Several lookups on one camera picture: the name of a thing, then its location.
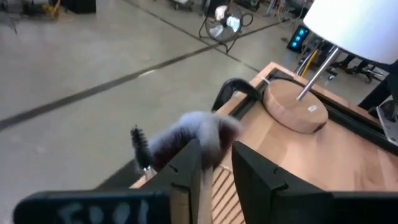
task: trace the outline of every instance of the lamp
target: lamp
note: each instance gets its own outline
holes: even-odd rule
[[[304,24],[335,46],[315,76],[302,88],[270,82],[263,104],[280,123],[300,133],[314,133],[328,120],[324,105],[309,90],[339,56],[341,49],[380,63],[398,59],[398,1],[315,0]]]

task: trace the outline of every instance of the electric fan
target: electric fan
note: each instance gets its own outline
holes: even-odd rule
[[[240,8],[233,2],[215,6],[212,0],[206,13],[206,18],[199,30],[199,38],[202,38],[201,30],[204,27],[207,35],[222,44],[226,48],[226,53],[231,50],[235,44],[236,39],[241,33],[242,27],[249,26],[253,21],[253,15],[249,13],[243,14]],[[247,24],[243,24],[243,17],[249,16],[250,21]]]

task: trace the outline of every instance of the yellow cable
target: yellow cable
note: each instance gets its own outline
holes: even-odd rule
[[[305,67],[304,67],[303,73],[301,73],[301,77],[304,77],[305,72],[307,72],[307,70],[308,70],[308,68],[309,68],[309,66],[310,66],[310,64],[311,64],[311,62],[312,62],[312,60],[315,58],[315,56],[316,56],[317,53],[318,53],[318,49],[316,49],[316,50],[313,52],[313,54],[311,55],[310,60],[308,60],[307,64],[306,64]]]

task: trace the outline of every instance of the lamp stand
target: lamp stand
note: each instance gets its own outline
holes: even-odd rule
[[[287,80],[270,82],[262,99],[268,113],[284,126],[299,133],[312,134],[321,129],[328,121],[328,111],[309,91],[340,52],[341,50],[334,46],[328,58],[304,88]]]

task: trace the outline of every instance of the white label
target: white label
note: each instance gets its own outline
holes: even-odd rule
[[[317,106],[312,105],[312,106],[310,106],[310,107],[308,108],[308,111],[309,111],[309,112],[314,112],[316,109],[318,109]]]

